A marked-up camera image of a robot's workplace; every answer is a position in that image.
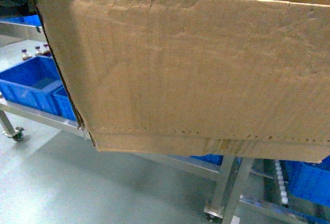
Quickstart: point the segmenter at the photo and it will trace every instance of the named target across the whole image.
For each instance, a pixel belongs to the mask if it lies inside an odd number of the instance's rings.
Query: caster wheel
[[[23,134],[23,132],[21,131],[20,133],[18,133],[17,135],[15,135],[15,136],[13,137],[13,139],[14,139],[14,141],[16,141],[16,142],[20,142],[20,141],[22,141],[22,140],[24,139],[24,134]]]
[[[221,222],[222,222],[222,219],[220,219],[220,218],[217,217],[217,216],[210,215],[210,214],[206,214],[206,219],[207,219],[209,222],[212,222],[212,223],[221,223]]]

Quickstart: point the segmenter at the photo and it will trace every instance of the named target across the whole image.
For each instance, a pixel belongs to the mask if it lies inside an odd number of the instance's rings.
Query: metal rail
[[[47,42],[42,27],[11,22],[0,22],[0,35],[6,35],[24,40]]]

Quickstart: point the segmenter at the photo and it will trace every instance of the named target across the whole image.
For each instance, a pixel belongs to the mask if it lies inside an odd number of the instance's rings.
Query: corrugated cardboard
[[[37,2],[98,150],[310,162],[330,154],[330,6]]]

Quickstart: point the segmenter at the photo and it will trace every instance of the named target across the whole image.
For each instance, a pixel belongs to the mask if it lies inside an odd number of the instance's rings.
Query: gray floor
[[[0,70],[39,44],[0,48]],[[213,181],[133,154],[99,153],[82,137],[8,116],[26,130],[21,143],[0,135],[0,224],[209,223],[203,208]],[[262,199],[262,178],[250,175],[245,193]],[[242,208],[236,215],[241,224],[281,223]]]

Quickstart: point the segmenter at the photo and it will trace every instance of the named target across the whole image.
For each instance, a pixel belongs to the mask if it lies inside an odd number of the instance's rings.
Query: blue plastic crate
[[[0,22],[24,23],[24,17],[12,17],[0,19]]]
[[[62,86],[54,61],[34,57],[0,72],[0,92],[6,100],[59,115],[53,92]]]
[[[330,157],[321,164],[285,161],[291,194],[330,207]]]
[[[192,158],[201,160],[201,161],[206,161],[215,165],[221,165],[223,156],[217,156],[215,154],[207,154],[205,156],[191,156]]]
[[[71,103],[69,101],[68,95],[64,89],[64,87],[59,88],[53,93],[53,96],[56,99],[56,102],[61,111],[61,116],[76,121],[76,117],[74,116],[74,112],[72,110]]]
[[[41,26],[41,22],[37,15],[30,15],[23,17],[24,24],[32,25],[32,26]]]

